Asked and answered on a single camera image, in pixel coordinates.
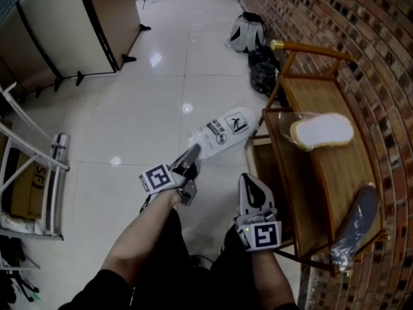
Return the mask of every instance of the wooden shelf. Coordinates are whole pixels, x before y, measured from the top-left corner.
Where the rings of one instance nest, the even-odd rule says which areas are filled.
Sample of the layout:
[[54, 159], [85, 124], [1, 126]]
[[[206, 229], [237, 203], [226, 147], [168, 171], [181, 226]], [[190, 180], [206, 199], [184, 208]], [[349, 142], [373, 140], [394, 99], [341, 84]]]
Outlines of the wooden shelf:
[[272, 191], [278, 210], [277, 218], [283, 224], [281, 241], [283, 244], [290, 244], [293, 240], [292, 219], [270, 137], [253, 137], [247, 147], [247, 159], [250, 173]]
[[263, 116], [271, 137], [272, 150], [282, 176], [282, 186], [294, 217], [294, 238], [299, 258], [327, 246], [328, 216], [317, 184], [310, 155], [289, 142], [278, 127], [278, 109], [268, 109]]
[[[333, 241], [364, 183], [378, 185], [378, 177], [347, 102], [333, 80], [279, 77], [293, 111], [337, 112], [346, 116], [354, 128], [354, 139], [342, 147], [320, 147], [310, 152], [318, 182], [324, 190]], [[358, 250], [374, 241], [384, 230], [381, 209]]]

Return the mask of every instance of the cable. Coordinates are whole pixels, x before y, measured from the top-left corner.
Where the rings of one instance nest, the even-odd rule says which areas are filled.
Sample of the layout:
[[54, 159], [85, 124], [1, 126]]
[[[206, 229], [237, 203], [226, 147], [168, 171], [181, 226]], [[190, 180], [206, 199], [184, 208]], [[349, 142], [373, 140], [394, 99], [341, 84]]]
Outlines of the cable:
[[[172, 188], [169, 188], [169, 189], [180, 189], [180, 187], [176, 186], [176, 187], [172, 187]], [[146, 198], [145, 202], [143, 202], [141, 210], [139, 210], [139, 213], [141, 213], [142, 211], [145, 210], [146, 207], [148, 207], [148, 204], [150, 202], [150, 199], [151, 199], [152, 195], [159, 194], [160, 192], [167, 191], [169, 189], [161, 189], [159, 192], [149, 194], [148, 197]]]
[[213, 260], [210, 260], [208, 257], [204, 256], [204, 255], [191, 255], [191, 257], [200, 257], [203, 258], [205, 260], [207, 260], [208, 262], [210, 262], [211, 264], [214, 264]]

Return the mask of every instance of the white tile floor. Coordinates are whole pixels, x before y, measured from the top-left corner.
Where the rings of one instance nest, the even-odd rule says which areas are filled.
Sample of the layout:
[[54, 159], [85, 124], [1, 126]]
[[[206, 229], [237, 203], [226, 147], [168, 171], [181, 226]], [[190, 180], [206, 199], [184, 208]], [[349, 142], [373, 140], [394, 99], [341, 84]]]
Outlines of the white tile floor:
[[[130, 53], [135, 63], [116, 76], [86, 77], [80, 87], [66, 80], [57, 94], [46, 90], [23, 106], [50, 133], [72, 136], [65, 240], [26, 242], [41, 266], [30, 273], [41, 290], [39, 309], [58, 308], [96, 274], [143, 203], [140, 171], [174, 160], [193, 130], [226, 110], [242, 104], [259, 116], [265, 106], [266, 97], [249, 85], [247, 57], [224, 46], [242, 12], [236, 0], [148, 0], [144, 10], [142, 4], [141, 21], [152, 30], [139, 35]], [[14, 128], [24, 134], [19, 123]], [[217, 256], [246, 171], [242, 145], [202, 166], [196, 200], [179, 208], [190, 253]], [[299, 265], [278, 258], [297, 297]], [[17, 308], [35, 305], [20, 300]]]

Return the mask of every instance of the printed logo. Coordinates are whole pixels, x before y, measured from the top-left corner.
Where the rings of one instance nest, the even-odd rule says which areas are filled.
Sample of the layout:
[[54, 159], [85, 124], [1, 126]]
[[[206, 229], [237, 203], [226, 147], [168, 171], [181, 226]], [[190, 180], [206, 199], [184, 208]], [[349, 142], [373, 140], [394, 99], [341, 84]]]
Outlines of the printed logo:
[[218, 130], [211, 123], [208, 123], [206, 125], [207, 125], [207, 127], [209, 127], [209, 129], [212, 131], [212, 133], [214, 133], [216, 136], [219, 134]]
[[170, 178], [163, 165], [154, 167], [153, 169], [146, 171], [145, 174], [154, 190], [170, 183]]
[[244, 233], [244, 230], [241, 229], [241, 230], [238, 232], [238, 234], [239, 234], [239, 237], [241, 238], [241, 241], [242, 241], [243, 244], [244, 244], [245, 249], [246, 249], [246, 250], [250, 249], [251, 246], [250, 246], [250, 243], [248, 242], [247, 236], [246, 236], [245, 233]]
[[275, 223], [265, 225], [255, 225], [254, 233], [256, 237], [256, 247], [266, 247], [269, 245], [277, 245], [277, 232]]
[[149, 192], [149, 187], [146, 184], [146, 181], [145, 181], [145, 179], [142, 175], [139, 176], [139, 180], [141, 181], [141, 184], [142, 184], [143, 188], [145, 189], [145, 192]]
[[240, 112], [229, 115], [224, 119], [234, 134], [239, 134], [249, 129], [247, 120]]
[[227, 135], [226, 134], [218, 134], [217, 135], [217, 142], [220, 145], [223, 145], [224, 143], [226, 143], [227, 142]]

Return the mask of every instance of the gray backpack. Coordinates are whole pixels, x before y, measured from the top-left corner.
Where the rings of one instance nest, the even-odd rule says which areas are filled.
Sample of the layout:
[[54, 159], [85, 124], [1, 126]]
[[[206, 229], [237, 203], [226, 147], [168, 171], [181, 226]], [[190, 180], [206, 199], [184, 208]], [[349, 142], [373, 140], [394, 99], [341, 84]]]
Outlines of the gray backpack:
[[237, 52], [252, 52], [265, 45], [265, 32], [265, 24], [260, 16], [244, 12], [232, 28], [228, 45]]

